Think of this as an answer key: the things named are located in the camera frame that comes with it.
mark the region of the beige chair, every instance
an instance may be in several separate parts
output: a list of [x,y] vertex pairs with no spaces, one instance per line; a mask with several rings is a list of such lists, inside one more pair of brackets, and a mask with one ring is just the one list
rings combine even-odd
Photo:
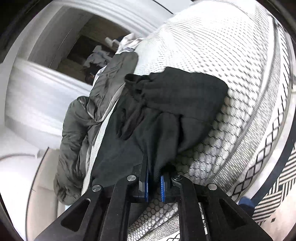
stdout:
[[27,241],[33,241],[65,210],[53,189],[58,160],[59,150],[48,148],[36,172],[27,205]]

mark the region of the metal bolt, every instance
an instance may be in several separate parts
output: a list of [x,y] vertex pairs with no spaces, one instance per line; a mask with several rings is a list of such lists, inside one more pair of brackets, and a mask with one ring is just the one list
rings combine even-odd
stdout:
[[94,192],[98,192],[102,189],[102,187],[100,185],[94,185],[92,188],[91,188]]
[[127,180],[128,180],[129,182],[132,182],[132,181],[134,181],[134,180],[136,180],[136,179],[137,179],[137,178],[136,178],[135,175],[129,175],[128,178],[127,178]]
[[217,189],[217,185],[214,184],[214,183],[210,183],[210,184],[208,185],[208,188],[209,188],[210,190],[214,191],[214,190]]
[[182,180],[182,176],[178,174],[178,175],[174,176],[173,179],[175,181],[180,181],[180,180]]

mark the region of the black sweatshirt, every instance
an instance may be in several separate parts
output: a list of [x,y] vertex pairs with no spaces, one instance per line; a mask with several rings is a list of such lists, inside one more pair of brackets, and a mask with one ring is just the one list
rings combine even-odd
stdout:
[[220,111],[228,86],[207,74],[166,67],[162,73],[127,74],[109,119],[90,184],[113,185],[148,162],[149,180],[176,155],[201,142]]

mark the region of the puffer jacket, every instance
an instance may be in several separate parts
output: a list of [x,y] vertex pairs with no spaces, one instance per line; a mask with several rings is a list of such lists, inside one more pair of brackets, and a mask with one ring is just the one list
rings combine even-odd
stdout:
[[89,144],[119,98],[124,77],[134,72],[137,62],[135,52],[116,54],[99,76],[89,97],[78,97],[69,105],[54,179],[54,192],[61,203],[70,205],[80,197]]

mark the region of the honeycomb textured fabric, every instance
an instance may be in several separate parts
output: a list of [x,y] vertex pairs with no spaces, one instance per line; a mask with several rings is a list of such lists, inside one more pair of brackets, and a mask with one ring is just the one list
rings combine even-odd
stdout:
[[[177,170],[194,183],[207,184],[222,171],[230,154],[232,158],[236,157],[235,153],[240,151],[238,142],[252,141],[246,134],[252,123],[260,120],[256,116],[258,113],[264,117],[265,125],[259,130],[256,145],[246,160],[255,154],[260,137],[270,122],[278,93],[279,83],[274,81],[273,94],[265,95],[272,71],[272,61],[269,63],[268,59],[273,58],[275,51],[275,39],[270,37],[274,31],[273,18],[256,1],[246,4],[243,1],[203,0],[169,19],[136,48],[139,60],[134,74],[162,72],[169,66],[216,76],[229,87],[224,106],[208,137],[174,162]],[[269,94],[273,97],[270,106],[264,111],[258,110],[264,96]],[[236,158],[239,169],[231,170],[234,176],[227,179],[223,175],[217,182],[231,181],[233,186],[247,168],[249,162],[246,160],[240,162]],[[224,190],[228,191],[232,186],[225,185]],[[160,194],[156,193],[149,207],[129,228],[128,240],[138,240],[144,235],[143,240],[156,240],[176,232],[177,211],[177,204],[162,203]],[[176,221],[175,225],[165,223],[170,218]]]

